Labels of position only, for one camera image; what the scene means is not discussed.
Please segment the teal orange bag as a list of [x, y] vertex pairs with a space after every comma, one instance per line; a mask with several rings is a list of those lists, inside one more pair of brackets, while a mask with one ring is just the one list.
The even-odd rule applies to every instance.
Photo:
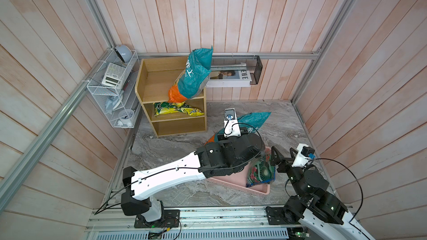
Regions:
[[266, 120], [271, 115], [270, 112], [254, 112], [248, 113], [238, 118], [240, 127], [245, 127], [244, 123], [249, 125], [249, 132], [255, 133], [252, 127], [255, 127], [257, 130], [266, 122]]
[[199, 95], [205, 88], [211, 73], [213, 46], [193, 50], [185, 63], [185, 69], [169, 89], [170, 103], [183, 103]]

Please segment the teal orange bag front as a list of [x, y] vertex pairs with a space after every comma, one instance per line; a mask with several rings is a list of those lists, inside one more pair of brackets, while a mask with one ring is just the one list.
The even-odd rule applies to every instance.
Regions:
[[211, 73], [213, 46], [193, 50], [185, 63], [185, 69], [169, 89], [170, 103], [183, 103], [199, 95], [205, 88]]

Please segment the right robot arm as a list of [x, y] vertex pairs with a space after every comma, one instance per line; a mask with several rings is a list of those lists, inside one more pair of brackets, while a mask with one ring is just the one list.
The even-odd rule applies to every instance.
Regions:
[[271, 148], [272, 165], [288, 176], [296, 195], [282, 207], [266, 207], [269, 224], [301, 224], [325, 240], [372, 240], [347, 206], [328, 192], [329, 182], [314, 166], [314, 152], [300, 143], [286, 158]]

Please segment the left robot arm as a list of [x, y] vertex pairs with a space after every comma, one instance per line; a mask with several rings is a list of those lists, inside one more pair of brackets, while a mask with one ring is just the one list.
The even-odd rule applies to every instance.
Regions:
[[124, 193], [121, 208], [126, 216], [142, 215], [147, 222], [163, 218], [161, 201], [154, 194], [178, 184], [229, 176], [242, 171], [253, 159], [265, 153], [265, 144], [256, 133], [238, 136], [219, 136], [189, 155], [166, 165], [137, 170], [123, 170]]

